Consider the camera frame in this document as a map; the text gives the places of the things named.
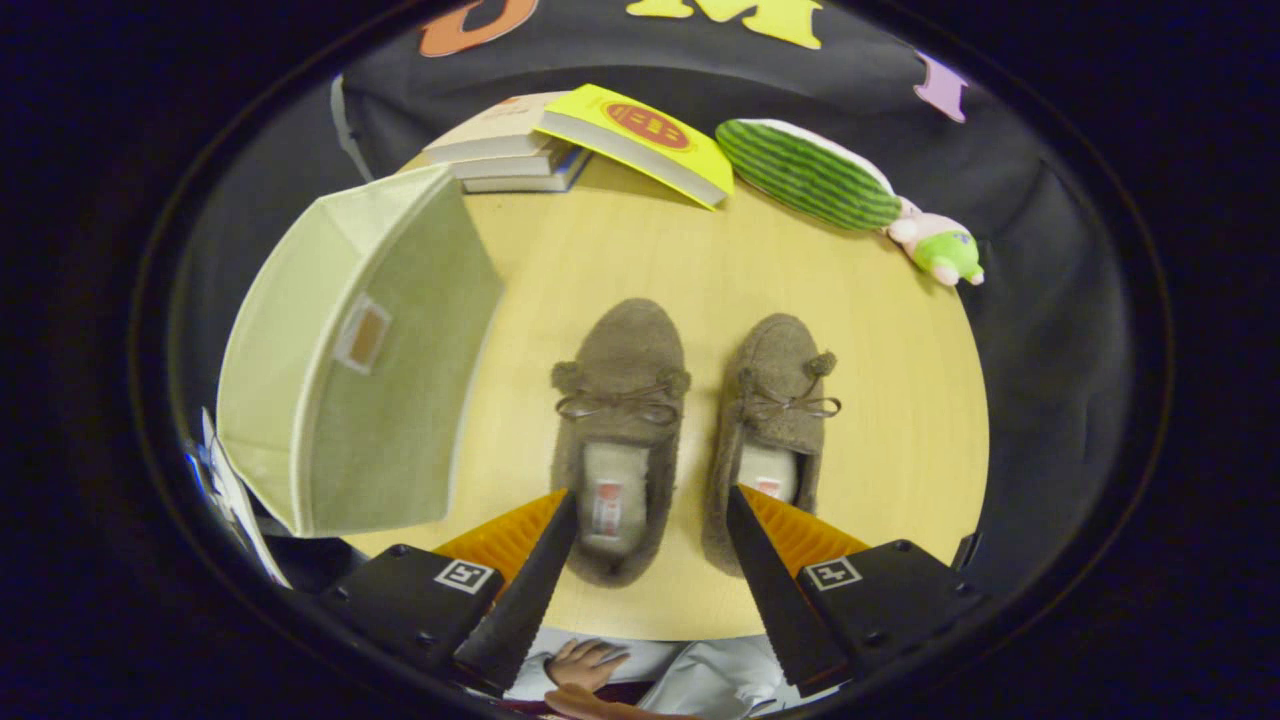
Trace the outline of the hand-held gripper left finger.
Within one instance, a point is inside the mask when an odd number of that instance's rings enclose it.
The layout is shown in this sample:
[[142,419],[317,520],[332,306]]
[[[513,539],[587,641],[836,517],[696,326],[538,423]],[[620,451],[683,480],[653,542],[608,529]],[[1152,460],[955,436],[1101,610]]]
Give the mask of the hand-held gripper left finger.
[[401,666],[504,694],[577,532],[573,493],[558,489],[434,550],[394,544],[325,589],[320,605]]

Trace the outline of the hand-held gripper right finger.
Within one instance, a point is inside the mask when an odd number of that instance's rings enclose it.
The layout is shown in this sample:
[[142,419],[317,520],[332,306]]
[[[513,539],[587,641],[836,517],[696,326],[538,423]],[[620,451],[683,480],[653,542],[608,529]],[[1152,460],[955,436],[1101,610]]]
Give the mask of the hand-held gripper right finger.
[[727,528],[786,680],[800,691],[863,682],[956,635],[986,593],[919,544],[869,546],[737,486]]

